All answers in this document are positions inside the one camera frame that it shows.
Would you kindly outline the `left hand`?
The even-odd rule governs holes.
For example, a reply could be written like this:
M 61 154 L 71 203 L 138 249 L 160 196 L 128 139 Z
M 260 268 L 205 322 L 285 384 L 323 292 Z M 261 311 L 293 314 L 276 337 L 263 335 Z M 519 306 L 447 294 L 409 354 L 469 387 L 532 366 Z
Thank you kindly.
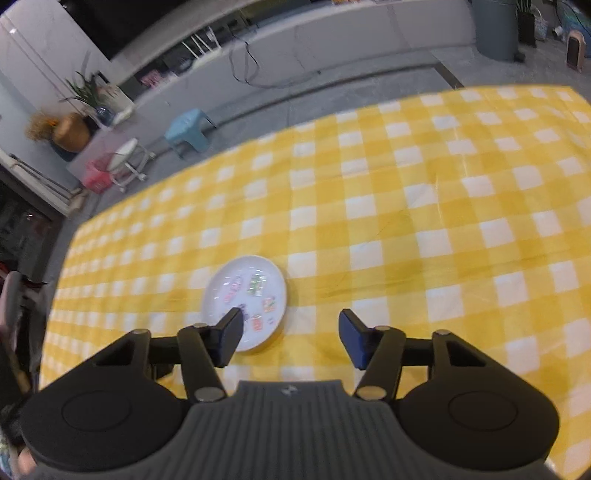
M 16 460 L 16 470 L 15 478 L 21 479 L 24 478 L 26 475 L 31 474 L 35 468 L 37 467 L 37 463 L 33 458 L 31 451 L 29 448 L 22 449 L 17 456 Z

